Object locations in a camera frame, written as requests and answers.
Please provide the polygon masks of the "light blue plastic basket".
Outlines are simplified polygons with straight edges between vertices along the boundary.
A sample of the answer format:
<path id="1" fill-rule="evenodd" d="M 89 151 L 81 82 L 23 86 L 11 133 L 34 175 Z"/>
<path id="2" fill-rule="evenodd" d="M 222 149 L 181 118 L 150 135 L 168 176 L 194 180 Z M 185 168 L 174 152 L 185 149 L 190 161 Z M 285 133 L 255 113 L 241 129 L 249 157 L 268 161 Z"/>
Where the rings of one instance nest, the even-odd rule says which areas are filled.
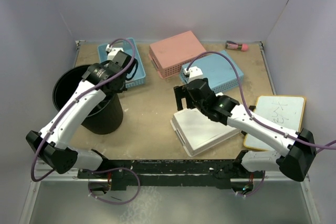
<path id="1" fill-rule="evenodd" d="M 225 93 L 239 87 L 244 78 L 244 73 L 225 50 L 203 52 L 191 62 L 182 65 L 179 77 L 183 84 L 186 84 L 183 69 L 190 67 L 202 70 L 203 78 L 208 79 L 208 85 L 215 93 Z"/>

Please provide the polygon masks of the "pink plastic basket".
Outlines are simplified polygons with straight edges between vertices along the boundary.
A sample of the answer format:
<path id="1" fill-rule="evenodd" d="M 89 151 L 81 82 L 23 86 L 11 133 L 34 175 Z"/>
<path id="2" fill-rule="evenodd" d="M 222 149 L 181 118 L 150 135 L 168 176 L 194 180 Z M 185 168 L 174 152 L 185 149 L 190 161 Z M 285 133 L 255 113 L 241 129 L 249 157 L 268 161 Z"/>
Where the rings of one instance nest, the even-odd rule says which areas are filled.
<path id="1" fill-rule="evenodd" d="M 192 31 L 151 43 L 149 58 L 159 76 L 167 79 L 181 71 L 182 65 L 191 62 L 196 56 L 205 52 L 201 42 Z"/>

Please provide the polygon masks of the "large black bucket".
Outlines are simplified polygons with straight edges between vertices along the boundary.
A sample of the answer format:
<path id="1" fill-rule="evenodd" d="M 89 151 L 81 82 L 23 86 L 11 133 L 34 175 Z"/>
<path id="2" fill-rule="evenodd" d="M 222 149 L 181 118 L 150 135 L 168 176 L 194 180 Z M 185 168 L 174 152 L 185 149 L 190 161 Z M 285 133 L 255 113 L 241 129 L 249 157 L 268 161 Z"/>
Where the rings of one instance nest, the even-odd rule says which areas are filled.
<path id="1" fill-rule="evenodd" d="M 73 95 L 88 67 L 89 65 L 74 67 L 58 79 L 52 93 L 52 101 L 58 111 Z M 81 125 L 94 134 L 106 135 L 114 132 L 121 125 L 122 120 L 123 109 L 118 95 L 114 94 L 100 102 Z"/>

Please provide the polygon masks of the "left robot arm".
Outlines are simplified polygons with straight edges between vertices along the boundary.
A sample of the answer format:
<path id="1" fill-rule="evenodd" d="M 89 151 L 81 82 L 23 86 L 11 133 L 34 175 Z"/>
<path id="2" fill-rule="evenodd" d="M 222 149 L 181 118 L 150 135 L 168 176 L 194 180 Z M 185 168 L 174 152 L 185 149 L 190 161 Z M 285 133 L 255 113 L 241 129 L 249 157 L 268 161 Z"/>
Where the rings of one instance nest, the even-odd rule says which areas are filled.
<path id="1" fill-rule="evenodd" d="M 134 55 L 118 51 L 111 60 L 81 66 L 66 72 L 61 80 L 70 87 L 63 92 L 64 105 L 41 130 L 31 130 L 26 141 L 53 172 L 64 174 L 72 168 L 90 170 L 104 177 L 108 165 L 97 151 L 70 145 L 77 128 L 85 126 L 95 134 L 115 131 L 123 120 L 118 93 L 126 90 L 128 74 L 137 65 Z"/>

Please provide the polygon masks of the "white plastic basket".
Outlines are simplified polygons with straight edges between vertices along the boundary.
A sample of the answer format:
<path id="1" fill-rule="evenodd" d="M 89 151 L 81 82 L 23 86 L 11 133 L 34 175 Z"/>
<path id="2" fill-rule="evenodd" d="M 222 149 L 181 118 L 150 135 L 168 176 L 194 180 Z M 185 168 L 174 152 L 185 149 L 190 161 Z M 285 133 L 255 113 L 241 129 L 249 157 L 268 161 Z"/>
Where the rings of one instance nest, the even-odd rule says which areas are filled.
<path id="1" fill-rule="evenodd" d="M 198 109 L 183 109 L 174 113 L 171 126 L 190 157 L 240 133 L 239 129 L 211 121 Z"/>

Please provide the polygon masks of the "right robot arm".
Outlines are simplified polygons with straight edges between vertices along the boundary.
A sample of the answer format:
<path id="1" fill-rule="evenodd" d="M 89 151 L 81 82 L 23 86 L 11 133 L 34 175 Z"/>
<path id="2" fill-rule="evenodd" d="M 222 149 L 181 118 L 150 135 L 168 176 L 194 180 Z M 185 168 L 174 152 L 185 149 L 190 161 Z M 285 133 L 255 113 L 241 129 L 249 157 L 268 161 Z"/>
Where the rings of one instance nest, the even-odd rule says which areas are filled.
<path id="1" fill-rule="evenodd" d="M 175 86 L 173 90 L 178 110 L 183 109 L 185 99 L 187 108 L 198 109 L 211 121 L 239 129 L 272 148 L 272 151 L 244 152 L 233 166 L 238 177 L 256 171 L 280 171 L 294 181 L 304 181 L 317 155 L 312 132 L 277 125 L 227 95 L 216 95 L 206 78 Z"/>

